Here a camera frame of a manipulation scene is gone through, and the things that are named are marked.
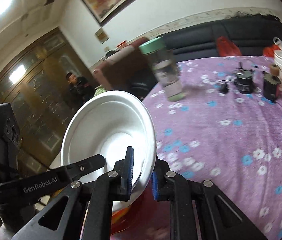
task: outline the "screw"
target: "screw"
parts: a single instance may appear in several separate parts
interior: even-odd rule
[[[176,173],[174,171],[168,171],[165,175],[169,178],[173,178],[176,176]]]
[[[108,176],[110,178],[114,178],[114,177],[118,176],[118,173],[116,171],[109,171]]]
[[[71,184],[70,184],[70,186],[71,186],[72,188],[80,187],[80,185],[81,185],[81,183],[80,183],[79,181],[77,181],[77,180],[71,182]]]
[[[213,182],[207,179],[207,180],[203,181],[203,185],[206,186],[206,187],[212,187]]]

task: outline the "black container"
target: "black container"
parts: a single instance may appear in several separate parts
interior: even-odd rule
[[[240,69],[235,73],[236,80],[234,84],[241,94],[248,95],[253,92],[253,73],[253,69]]]
[[[263,95],[266,99],[275,103],[279,96],[281,80],[270,73],[263,72]]]

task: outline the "red plastic bag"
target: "red plastic bag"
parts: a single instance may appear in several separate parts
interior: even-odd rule
[[[224,36],[221,36],[216,40],[216,47],[218,48],[221,57],[242,56],[240,49]]]
[[[275,44],[273,44],[273,45],[270,46],[270,47],[265,47],[265,48],[263,49],[263,56],[264,56],[264,57],[274,57],[274,51],[275,51],[276,49],[280,49],[280,47],[277,46],[277,45],[275,45]]]

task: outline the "wooden cabinet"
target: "wooden cabinet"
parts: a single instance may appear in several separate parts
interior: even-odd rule
[[[9,76],[20,65],[26,73],[13,84]],[[11,103],[20,127],[19,166],[26,175],[42,172],[60,152],[66,128],[82,104],[70,93],[66,74],[85,76],[93,87],[98,84],[59,30],[36,41],[7,67],[0,77],[0,103]]]

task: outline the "man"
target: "man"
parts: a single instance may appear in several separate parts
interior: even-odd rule
[[[94,88],[90,86],[85,77],[77,77],[69,72],[66,79],[69,82],[70,93],[75,97],[79,97],[83,104],[94,96]]]

